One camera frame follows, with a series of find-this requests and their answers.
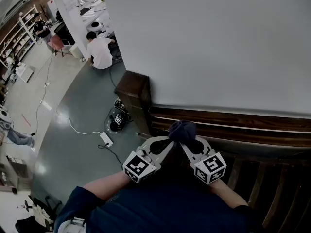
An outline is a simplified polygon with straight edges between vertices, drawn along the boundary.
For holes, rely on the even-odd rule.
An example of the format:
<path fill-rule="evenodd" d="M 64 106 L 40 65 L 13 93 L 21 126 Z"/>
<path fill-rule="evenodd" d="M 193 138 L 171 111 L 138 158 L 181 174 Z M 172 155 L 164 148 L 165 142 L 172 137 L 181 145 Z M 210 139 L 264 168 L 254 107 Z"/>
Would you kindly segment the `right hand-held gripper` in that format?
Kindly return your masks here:
<path fill-rule="evenodd" d="M 215 150 L 204 138 L 196 136 L 195 141 L 188 142 L 187 144 L 181 143 L 181 147 L 190 163 L 195 163 L 195 177 L 205 184 L 211 184 L 224 176 L 227 164 L 222 155 L 219 152 L 215 153 Z M 208 157 L 198 162 L 204 155 Z"/>

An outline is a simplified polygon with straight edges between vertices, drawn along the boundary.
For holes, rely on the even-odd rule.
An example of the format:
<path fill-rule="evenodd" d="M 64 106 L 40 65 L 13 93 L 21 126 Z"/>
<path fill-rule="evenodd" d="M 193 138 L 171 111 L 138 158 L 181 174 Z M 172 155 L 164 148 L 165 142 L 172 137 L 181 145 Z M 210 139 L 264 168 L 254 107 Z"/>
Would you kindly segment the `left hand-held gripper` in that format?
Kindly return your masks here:
<path fill-rule="evenodd" d="M 130 153 L 123 163 L 124 173 L 135 183 L 140 183 L 161 169 L 173 146 L 174 142 L 167 136 L 149 138 Z"/>

